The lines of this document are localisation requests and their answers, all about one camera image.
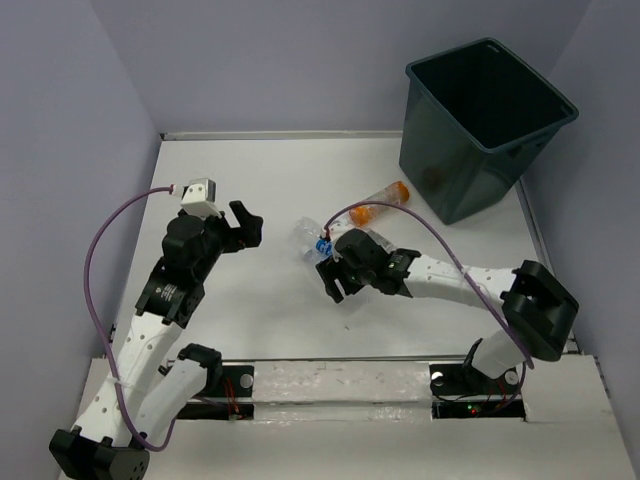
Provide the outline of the clear bottle blue label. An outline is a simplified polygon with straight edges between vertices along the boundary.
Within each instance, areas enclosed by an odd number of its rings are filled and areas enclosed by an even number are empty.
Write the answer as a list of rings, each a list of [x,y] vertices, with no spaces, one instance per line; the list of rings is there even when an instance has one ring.
[[[309,264],[324,261],[333,253],[333,245],[324,237],[321,226],[308,217],[302,217],[295,223],[291,242],[298,256]]]

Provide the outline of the Pocari Sweat labelled bottle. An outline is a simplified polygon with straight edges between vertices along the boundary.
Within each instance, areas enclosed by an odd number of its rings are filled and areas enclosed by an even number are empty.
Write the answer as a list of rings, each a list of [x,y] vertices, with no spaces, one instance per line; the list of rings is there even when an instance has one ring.
[[[369,236],[379,245],[381,246],[387,253],[390,253],[396,249],[396,246],[383,235],[375,230],[368,231]]]

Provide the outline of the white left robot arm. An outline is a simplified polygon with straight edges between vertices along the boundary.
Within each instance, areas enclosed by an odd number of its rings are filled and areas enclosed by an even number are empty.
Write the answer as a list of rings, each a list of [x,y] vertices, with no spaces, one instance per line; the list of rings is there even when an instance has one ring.
[[[219,257],[262,240],[263,220],[233,201],[232,227],[211,206],[196,216],[183,208],[167,226],[163,254],[135,305],[120,353],[99,391],[67,429],[57,430],[49,450],[71,479],[141,479],[150,454],[166,448],[174,421],[192,398],[223,398],[223,411],[240,414],[235,381],[220,352],[199,344],[164,361],[205,295],[204,282]]]

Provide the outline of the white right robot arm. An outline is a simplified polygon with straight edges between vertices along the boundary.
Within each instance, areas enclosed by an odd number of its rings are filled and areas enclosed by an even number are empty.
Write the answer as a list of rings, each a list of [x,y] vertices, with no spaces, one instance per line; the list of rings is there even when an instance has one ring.
[[[498,331],[476,341],[460,368],[462,384],[473,392],[486,390],[522,363],[558,361],[579,311],[574,296],[539,262],[526,260],[513,269],[464,266],[416,250],[387,250],[360,229],[343,233],[316,270],[336,303],[370,287],[496,315]]]

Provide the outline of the dark green plastic bin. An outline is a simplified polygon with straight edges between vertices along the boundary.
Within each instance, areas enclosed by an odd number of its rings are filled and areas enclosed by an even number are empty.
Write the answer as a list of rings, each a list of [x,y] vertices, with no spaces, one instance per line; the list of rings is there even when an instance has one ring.
[[[442,223],[499,201],[577,107],[494,38],[409,63],[399,166]]]

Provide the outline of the orange label bottle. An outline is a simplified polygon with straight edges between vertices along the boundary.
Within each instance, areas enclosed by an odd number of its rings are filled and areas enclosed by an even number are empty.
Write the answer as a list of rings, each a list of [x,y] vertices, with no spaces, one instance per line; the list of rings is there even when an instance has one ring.
[[[409,199],[408,187],[404,182],[396,181],[351,208],[348,217],[355,226],[363,227],[389,210],[391,205],[404,205]]]

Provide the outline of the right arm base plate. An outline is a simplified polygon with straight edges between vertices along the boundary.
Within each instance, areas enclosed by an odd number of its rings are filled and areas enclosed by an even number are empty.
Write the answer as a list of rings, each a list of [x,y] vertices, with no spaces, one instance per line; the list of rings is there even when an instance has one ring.
[[[525,418],[522,375],[507,370],[497,379],[466,368],[461,363],[429,366],[432,418]]]

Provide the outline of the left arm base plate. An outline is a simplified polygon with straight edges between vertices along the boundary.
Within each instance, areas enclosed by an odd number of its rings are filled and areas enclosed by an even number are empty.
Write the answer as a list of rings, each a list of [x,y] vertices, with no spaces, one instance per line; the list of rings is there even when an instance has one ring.
[[[255,369],[250,364],[228,364],[222,367],[218,383],[207,385],[179,411],[178,420],[252,420]]]

